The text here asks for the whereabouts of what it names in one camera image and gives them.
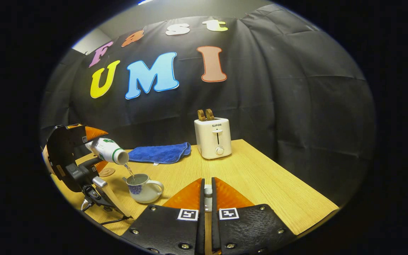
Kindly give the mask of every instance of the screw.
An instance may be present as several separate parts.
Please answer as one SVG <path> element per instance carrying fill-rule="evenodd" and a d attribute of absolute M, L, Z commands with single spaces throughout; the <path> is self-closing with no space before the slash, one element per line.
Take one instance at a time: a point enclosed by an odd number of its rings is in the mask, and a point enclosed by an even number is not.
<path fill-rule="evenodd" d="M 229 244 L 226 245 L 226 248 L 227 248 L 227 249 L 234 249 L 234 248 L 235 248 L 235 244 L 229 243 Z"/>

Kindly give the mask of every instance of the blue cloth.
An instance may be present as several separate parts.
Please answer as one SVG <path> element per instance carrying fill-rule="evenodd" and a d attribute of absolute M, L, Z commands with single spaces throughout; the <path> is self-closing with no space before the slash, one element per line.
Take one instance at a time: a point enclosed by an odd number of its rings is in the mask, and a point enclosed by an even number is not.
<path fill-rule="evenodd" d="M 165 146 L 136 147 L 128 152 L 129 161 L 153 162 L 160 164 L 172 164 L 179 161 L 183 156 L 190 155 L 191 145 L 188 142 Z"/>

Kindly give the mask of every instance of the toaster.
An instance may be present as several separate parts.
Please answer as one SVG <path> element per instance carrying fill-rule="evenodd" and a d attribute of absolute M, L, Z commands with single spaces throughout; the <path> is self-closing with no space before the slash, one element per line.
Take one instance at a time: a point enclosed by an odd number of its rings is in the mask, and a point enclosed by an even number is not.
<path fill-rule="evenodd" d="M 221 158 L 232 153 L 229 122 L 225 118 L 215 118 L 208 121 L 197 119 L 194 121 L 196 143 L 203 158 Z"/>

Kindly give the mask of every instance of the cup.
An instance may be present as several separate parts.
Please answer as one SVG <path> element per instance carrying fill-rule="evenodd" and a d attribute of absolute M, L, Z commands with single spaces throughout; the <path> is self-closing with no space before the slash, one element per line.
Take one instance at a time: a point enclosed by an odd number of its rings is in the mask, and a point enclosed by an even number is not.
<path fill-rule="evenodd" d="M 159 181 L 152 181 L 149 179 L 149 176 L 143 173 L 135 174 L 135 178 L 130 176 L 128 178 L 122 178 L 125 183 L 128 185 L 130 190 L 130 196 L 139 203 L 149 204 L 157 200 L 165 190 L 165 186 Z"/>

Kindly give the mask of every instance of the blue letter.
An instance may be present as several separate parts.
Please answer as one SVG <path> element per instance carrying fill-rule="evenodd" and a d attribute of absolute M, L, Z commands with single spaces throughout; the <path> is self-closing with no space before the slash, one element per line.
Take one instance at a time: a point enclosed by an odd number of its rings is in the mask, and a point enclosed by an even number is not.
<path fill-rule="evenodd" d="M 178 87 L 179 82 L 174 79 L 173 69 L 173 60 L 176 55 L 177 53 L 175 52 L 167 52 L 158 56 L 150 70 L 142 60 L 128 65 L 127 70 L 130 71 L 130 74 L 128 92 L 125 94 L 125 98 L 130 100 L 141 94 L 137 87 L 138 83 L 144 90 L 144 93 L 149 93 L 156 76 L 157 84 L 154 85 L 155 91 L 170 90 Z"/>

